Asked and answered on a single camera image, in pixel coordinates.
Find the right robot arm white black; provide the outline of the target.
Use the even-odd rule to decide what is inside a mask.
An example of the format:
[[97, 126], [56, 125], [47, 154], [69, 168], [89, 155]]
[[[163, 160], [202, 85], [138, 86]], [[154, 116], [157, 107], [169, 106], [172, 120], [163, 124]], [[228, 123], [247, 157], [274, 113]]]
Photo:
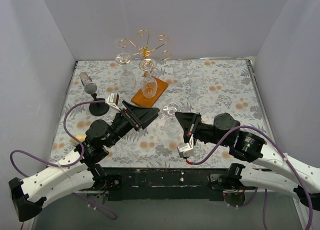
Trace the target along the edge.
[[229, 113], [215, 116], [212, 125], [203, 123], [198, 113], [177, 111], [174, 115], [183, 129], [184, 144], [178, 148], [180, 157], [191, 157], [195, 152], [194, 144], [201, 141], [227, 147], [234, 158], [268, 169], [267, 172], [258, 171], [233, 163], [225, 175], [211, 181], [214, 190], [264, 188], [289, 195], [313, 210], [320, 209], [319, 168], [280, 153], [267, 137], [244, 131]]

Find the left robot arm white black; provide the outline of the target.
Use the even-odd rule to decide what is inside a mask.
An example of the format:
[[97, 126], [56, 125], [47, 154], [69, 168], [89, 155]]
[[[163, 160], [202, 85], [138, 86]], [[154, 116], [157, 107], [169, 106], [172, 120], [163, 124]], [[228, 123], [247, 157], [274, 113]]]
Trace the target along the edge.
[[123, 108], [107, 100], [100, 100], [99, 103], [116, 109], [112, 123], [108, 124], [103, 119], [93, 121], [85, 133], [85, 139], [81, 141], [72, 136], [77, 146], [56, 163], [21, 151], [21, 154], [44, 163], [46, 168], [8, 182], [10, 197], [20, 222], [34, 218], [47, 205], [66, 195], [83, 189], [103, 189], [107, 175], [99, 162], [109, 154], [108, 149], [131, 130], [144, 130], [160, 112], [157, 107], [134, 106], [125, 100], [122, 101]]

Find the round clear wine glass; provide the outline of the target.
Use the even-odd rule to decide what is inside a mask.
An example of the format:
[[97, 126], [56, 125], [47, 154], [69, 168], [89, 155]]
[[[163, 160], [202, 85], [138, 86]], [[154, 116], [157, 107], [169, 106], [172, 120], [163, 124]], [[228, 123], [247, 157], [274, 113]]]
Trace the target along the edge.
[[127, 47], [127, 43], [122, 38], [117, 38], [114, 41], [114, 46], [119, 51], [121, 51], [119, 54], [116, 55], [115, 61], [120, 65], [126, 65], [129, 64], [132, 60], [132, 57], [129, 53], [125, 52], [125, 48]]

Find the ribbed clear wine glass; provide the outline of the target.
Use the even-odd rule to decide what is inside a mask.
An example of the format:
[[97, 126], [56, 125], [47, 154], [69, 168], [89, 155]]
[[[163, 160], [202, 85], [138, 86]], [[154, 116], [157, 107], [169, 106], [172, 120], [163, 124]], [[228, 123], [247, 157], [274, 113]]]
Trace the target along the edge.
[[136, 87], [136, 77], [133, 73], [131, 63], [125, 63], [121, 65], [122, 73], [120, 74], [119, 81], [121, 87], [125, 91], [133, 91]]

